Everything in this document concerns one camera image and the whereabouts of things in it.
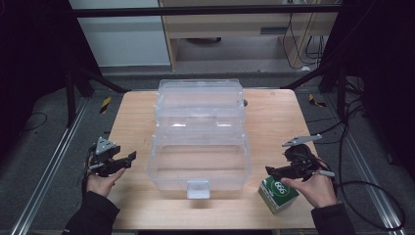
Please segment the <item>green box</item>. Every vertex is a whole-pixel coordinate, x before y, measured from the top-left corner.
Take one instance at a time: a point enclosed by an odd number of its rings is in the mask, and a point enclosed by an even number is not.
[[[291,204],[299,196],[296,189],[275,181],[272,176],[262,180],[258,192],[272,213]]]

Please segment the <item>wooden table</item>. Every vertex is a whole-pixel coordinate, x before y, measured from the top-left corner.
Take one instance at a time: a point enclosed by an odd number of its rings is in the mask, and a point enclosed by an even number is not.
[[[266,165],[288,165],[282,143],[309,135],[292,90],[245,89],[245,130],[253,174],[242,191],[211,192],[208,200],[188,200],[186,192],[160,191],[146,173],[156,129],[156,91],[124,95],[110,140],[121,146],[120,158],[137,151],[132,168],[109,197],[120,209],[114,229],[284,229],[313,228],[312,206],[300,195],[289,207],[272,214],[257,190],[267,177]],[[315,153],[312,143],[308,143]]]

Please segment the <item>clear plastic container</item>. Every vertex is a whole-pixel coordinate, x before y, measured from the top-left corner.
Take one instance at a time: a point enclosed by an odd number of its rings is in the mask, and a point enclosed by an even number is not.
[[[160,190],[189,199],[240,190],[252,164],[238,79],[162,80],[147,173]]]

